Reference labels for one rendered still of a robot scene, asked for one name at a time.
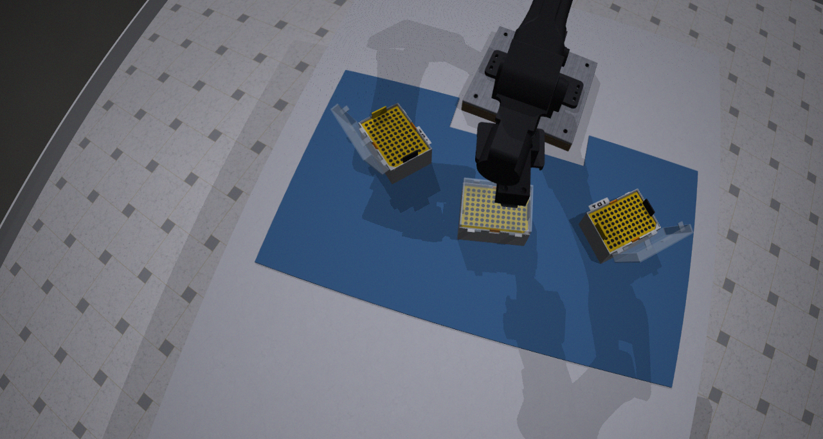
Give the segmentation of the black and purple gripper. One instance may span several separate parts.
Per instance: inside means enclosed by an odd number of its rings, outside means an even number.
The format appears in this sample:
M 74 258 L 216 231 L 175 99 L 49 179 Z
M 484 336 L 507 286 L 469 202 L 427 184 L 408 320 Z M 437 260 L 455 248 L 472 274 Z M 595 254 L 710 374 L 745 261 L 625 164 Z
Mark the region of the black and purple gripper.
M 477 163 L 481 157 L 482 151 L 484 149 L 484 145 L 486 140 L 490 134 L 493 123 L 486 123 L 480 122 L 477 125 L 477 141 L 476 141 L 476 155 L 475 155 L 475 163 Z M 532 168 L 538 168 L 542 170 L 545 164 L 545 131 L 543 129 L 539 129 L 539 152 L 537 155 L 537 159 L 533 164 Z

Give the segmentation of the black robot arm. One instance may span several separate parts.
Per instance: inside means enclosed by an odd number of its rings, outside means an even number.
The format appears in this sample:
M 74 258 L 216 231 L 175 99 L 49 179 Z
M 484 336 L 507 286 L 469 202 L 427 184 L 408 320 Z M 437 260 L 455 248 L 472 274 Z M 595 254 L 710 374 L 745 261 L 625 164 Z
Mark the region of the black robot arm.
M 494 202 L 503 207 L 526 206 L 530 198 L 540 117 L 552 119 L 561 105 L 578 106 L 584 84 L 559 73 L 570 51 L 565 34 L 572 1 L 533 0 L 508 53 L 494 51 L 486 65 L 500 107 L 476 168 L 497 184 Z

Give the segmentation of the blue bench mat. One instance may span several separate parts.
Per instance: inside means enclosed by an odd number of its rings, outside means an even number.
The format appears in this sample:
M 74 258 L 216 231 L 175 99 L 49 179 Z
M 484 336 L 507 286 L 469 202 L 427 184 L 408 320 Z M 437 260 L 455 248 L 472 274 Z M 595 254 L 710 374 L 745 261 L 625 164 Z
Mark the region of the blue bench mat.
M 694 233 L 640 263 L 600 264 L 579 223 L 640 190 L 661 228 L 696 221 L 698 172 L 589 136 L 584 166 L 531 168 L 525 246 L 459 240 L 477 136 L 450 127 L 460 98 L 346 70 L 255 263 L 354 298 L 589 368 L 673 385 Z M 431 163 L 392 184 L 331 112 L 357 122 L 399 103 Z

